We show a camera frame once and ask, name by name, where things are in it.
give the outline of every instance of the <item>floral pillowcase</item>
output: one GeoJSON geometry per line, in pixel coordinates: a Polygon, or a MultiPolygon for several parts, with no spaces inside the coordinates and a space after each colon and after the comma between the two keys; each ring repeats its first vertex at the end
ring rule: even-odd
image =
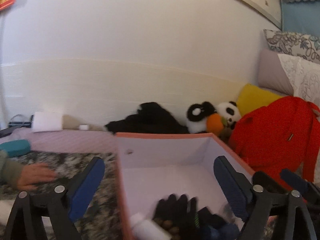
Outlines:
{"type": "Polygon", "coordinates": [[[301,33],[263,30],[272,51],[320,64],[320,37],[301,33]]]}

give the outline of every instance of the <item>white pillowcase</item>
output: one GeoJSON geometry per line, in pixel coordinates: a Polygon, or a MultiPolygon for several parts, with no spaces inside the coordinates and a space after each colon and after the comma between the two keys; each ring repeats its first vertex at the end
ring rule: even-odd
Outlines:
{"type": "Polygon", "coordinates": [[[278,57],[293,87],[293,95],[320,107],[320,65],[286,54],[278,57]]]}

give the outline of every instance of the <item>pillow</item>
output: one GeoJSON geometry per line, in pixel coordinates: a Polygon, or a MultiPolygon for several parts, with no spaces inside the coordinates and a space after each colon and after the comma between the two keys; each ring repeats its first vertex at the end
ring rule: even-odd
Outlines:
{"type": "Polygon", "coordinates": [[[268,106],[272,102],[282,98],[272,92],[265,91],[251,84],[246,84],[238,97],[237,106],[241,116],[250,113],[262,106],[268,106]]]}
{"type": "Polygon", "coordinates": [[[260,53],[258,84],[286,95],[293,95],[293,88],[285,74],[278,53],[263,49],[260,53]]]}
{"type": "Polygon", "coordinates": [[[320,107],[320,68],[318,64],[300,59],[294,78],[294,96],[320,107]]]}
{"type": "Polygon", "coordinates": [[[284,93],[280,93],[279,91],[276,91],[276,90],[273,90],[273,89],[269,89],[269,88],[261,88],[262,90],[265,90],[265,91],[269,91],[273,94],[276,94],[278,96],[282,96],[282,97],[285,97],[285,96],[289,96],[287,94],[284,94],[284,93]]]}
{"type": "Polygon", "coordinates": [[[303,57],[320,64],[320,37],[301,33],[263,31],[272,51],[303,57]]]}

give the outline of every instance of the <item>cardboard box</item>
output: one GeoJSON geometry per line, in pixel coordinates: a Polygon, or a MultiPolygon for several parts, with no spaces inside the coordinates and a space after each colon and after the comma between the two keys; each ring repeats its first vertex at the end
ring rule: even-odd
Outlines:
{"type": "Polygon", "coordinates": [[[213,134],[117,133],[118,205],[125,240],[134,239],[129,218],[152,218],[157,202],[174,193],[198,197],[198,209],[219,213],[227,200],[213,174],[214,160],[226,156],[250,181],[254,171],[213,134]]]}

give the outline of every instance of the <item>metal screw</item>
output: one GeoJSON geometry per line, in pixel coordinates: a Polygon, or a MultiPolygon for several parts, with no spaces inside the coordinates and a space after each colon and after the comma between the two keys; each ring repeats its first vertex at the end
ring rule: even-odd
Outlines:
{"type": "Polygon", "coordinates": [[[19,198],[25,198],[28,195],[26,191],[22,191],[19,193],[19,198]]]}
{"type": "Polygon", "coordinates": [[[63,187],[62,185],[54,188],[55,193],[62,193],[62,192],[64,192],[64,190],[65,190],[65,187],[63,187]]]}
{"type": "Polygon", "coordinates": [[[263,192],[263,187],[260,186],[260,185],[254,185],[254,186],[253,186],[253,190],[254,190],[255,192],[261,193],[261,192],[263,192]]]}
{"type": "Polygon", "coordinates": [[[300,197],[300,192],[298,190],[291,191],[291,195],[294,197],[300,197]]]}

